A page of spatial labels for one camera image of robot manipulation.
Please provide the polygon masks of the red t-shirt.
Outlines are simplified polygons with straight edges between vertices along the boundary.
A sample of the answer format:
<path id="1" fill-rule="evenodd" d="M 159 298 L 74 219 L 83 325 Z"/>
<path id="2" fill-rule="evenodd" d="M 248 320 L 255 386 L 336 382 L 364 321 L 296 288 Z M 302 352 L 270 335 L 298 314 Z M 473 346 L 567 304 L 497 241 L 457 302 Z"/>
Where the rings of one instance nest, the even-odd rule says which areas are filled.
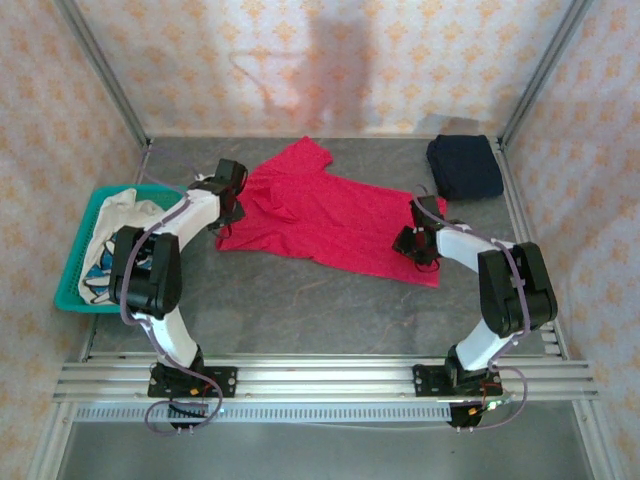
<path id="1" fill-rule="evenodd" d="M 266 252 L 436 288 L 438 267 L 417 269 L 392 244 L 411 224 L 406 191 L 328 172 L 331 153 L 309 137 L 256 167 L 239 196 L 245 216 L 220 238 L 220 252 Z"/>

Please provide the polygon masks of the aluminium mounting rail beam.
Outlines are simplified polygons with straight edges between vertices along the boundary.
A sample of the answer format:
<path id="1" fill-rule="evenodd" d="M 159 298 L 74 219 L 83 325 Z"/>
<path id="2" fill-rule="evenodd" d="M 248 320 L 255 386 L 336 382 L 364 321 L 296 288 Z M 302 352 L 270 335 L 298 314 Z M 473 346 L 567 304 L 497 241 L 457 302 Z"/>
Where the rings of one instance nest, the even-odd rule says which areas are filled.
<path id="1" fill-rule="evenodd" d="M 145 402 L 154 358 L 99 352 L 63 365 L 57 401 Z M 212 356 L 211 366 L 235 367 L 237 402 L 409 402 L 415 396 L 412 368 L 440 366 L 438 357 L 408 355 Z M 558 356 L 511 356 L 500 367 L 506 390 L 531 401 L 596 400 L 600 396 L 586 361 Z"/>

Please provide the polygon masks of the teal plastic basket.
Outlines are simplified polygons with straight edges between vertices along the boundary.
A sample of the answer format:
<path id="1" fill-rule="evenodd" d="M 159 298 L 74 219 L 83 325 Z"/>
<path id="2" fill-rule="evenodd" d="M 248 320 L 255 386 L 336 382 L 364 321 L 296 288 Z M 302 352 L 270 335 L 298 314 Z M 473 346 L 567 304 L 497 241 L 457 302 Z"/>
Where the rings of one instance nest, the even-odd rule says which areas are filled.
<path id="1" fill-rule="evenodd" d="M 138 191 L 138 200 L 151 200 L 163 208 L 165 213 L 162 218 L 167 215 L 167 212 L 171 208 L 183 201 L 183 195 L 180 190 L 174 191 L 162 185 L 116 185 L 97 189 L 91 195 L 87 204 L 54 297 L 54 302 L 58 309 L 62 311 L 91 314 L 117 314 L 120 311 L 119 305 L 113 302 L 112 305 L 106 306 L 90 306 L 86 304 L 80 297 L 78 281 L 86 248 L 89 243 L 93 227 L 96 223 L 101 204 L 107 197 L 116 195 L 130 188 L 134 188 Z"/>

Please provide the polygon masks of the white flower print t-shirt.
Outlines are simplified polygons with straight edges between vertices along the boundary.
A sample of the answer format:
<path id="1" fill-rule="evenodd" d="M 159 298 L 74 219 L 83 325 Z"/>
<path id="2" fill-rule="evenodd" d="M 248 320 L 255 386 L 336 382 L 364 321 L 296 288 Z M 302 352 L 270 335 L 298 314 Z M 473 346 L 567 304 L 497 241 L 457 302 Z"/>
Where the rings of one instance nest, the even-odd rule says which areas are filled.
<path id="1" fill-rule="evenodd" d="M 151 226 L 165 210 L 151 200 L 138 200 L 134 188 L 107 197 L 100 206 L 86 248 L 78 281 L 78 291 L 90 306 L 112 305 L 109 280 L 118 230 L 123 226 Z"/>

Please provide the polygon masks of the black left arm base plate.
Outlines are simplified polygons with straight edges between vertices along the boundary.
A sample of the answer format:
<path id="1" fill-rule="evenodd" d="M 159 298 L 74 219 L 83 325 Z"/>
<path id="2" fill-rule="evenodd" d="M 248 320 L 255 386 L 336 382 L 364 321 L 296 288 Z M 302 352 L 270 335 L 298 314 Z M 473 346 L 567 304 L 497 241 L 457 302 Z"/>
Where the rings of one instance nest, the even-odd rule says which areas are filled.
<path id="1" fill-rule="evenodd" d="M 151 370 L 147 395 L 150 398 L 215 398 L 217 391 L 207 381 L 196 378 L 178 369 L 155 364 Z M 215 382 L 222 391 L 222 397 L 235 396 L 238 369 L 235 367 L 205 366 L 202 376 Z"/>

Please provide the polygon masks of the aluminium frame post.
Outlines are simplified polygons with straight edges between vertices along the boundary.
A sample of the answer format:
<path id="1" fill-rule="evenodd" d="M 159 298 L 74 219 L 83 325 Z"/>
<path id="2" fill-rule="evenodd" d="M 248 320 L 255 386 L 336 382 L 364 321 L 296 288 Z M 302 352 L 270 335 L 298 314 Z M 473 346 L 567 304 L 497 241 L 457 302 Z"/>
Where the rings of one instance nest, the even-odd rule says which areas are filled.
<path id="1" fill-rule="evenodd" d="M 129 133 L 141 148 L 146 148 L 150 138 L 147 136 L 138 115 L 134 111 L 76 0 L 53 0 L 53 3 L 99 77 Z"/>
<path id="2" fill-rule="evenodd" d="M 581 26 L 593 2 L 594 0 L 571 0 L 569 8 L 551 37 L 506 126 L 497 137 L 501 151 L 507 151 L 514 143 L 545 84 Z"/>

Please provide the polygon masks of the folded navy t-shirt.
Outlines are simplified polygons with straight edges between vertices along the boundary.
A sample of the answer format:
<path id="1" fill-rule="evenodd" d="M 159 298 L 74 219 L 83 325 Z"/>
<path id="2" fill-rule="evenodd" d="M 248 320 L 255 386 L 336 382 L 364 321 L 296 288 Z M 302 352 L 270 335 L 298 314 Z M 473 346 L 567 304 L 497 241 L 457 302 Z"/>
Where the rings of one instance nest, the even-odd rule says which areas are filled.
<path id="1" fill-rule="evenodd" d="M 426 159 L 438 195 L 448 201 L 482 200 L 504 193 L 502 174 L 485 135 L 438 135 Z"/>

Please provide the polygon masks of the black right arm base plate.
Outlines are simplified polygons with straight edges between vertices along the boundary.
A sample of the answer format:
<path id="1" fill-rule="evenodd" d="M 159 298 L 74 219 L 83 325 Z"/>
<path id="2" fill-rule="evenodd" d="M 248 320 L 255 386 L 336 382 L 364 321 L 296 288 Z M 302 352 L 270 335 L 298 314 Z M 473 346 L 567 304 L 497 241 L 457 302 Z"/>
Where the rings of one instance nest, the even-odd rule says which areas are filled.
<path id="1" fill-rule="evenodd" d="M 488 369 L 466 371 L 447 365 L 416 364 L 412 375 L 417 397 L 498 397 L 504 393 Z"/>

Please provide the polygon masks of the small green circuit board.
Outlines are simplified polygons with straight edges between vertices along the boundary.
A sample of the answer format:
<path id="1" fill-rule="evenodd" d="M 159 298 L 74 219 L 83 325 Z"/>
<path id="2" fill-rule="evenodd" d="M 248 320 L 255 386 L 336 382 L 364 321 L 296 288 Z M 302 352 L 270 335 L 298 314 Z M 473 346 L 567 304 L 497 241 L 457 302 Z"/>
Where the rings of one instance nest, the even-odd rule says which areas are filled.
<path id="1" fill-rule="evenodd" d="M 503 394 L 496 397 L 486 397 L 481 401 L 480 407 L 477 409 L 477 414 L 484 414 L 485 412 L 494 411 L 497 408 L 508 405 L 516 400 L 514 394 Z"/>

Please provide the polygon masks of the aluminium frame leg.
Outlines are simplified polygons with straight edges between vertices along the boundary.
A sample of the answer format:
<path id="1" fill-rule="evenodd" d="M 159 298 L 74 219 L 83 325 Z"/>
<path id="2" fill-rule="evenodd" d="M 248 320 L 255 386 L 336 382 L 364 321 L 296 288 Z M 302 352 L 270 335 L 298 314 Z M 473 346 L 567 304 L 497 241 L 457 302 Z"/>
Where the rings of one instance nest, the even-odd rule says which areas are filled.
<path id="1" fill-rule="evenodd" d="M 575 400 L 572 404 L 594 480 L 627 480 L 601 403 Z"/>
<path id="2" fill-rule="evenodd" d="M 77 405 L 53 403 L 27 473 L 27 480 L 56 480 L 64 458 Z"/>

